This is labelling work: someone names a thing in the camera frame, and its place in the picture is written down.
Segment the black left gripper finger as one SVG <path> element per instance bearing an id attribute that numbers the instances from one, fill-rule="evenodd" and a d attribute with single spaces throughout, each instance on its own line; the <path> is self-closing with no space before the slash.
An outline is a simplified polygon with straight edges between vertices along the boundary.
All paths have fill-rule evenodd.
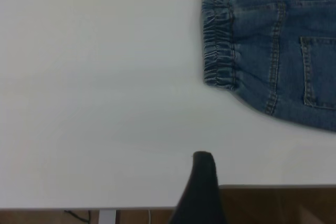
<path id="1" fill-rule="evenodd" d="M 211 153 L 193 154 L 188 183 L 169 223 L 227 223 Z"/>

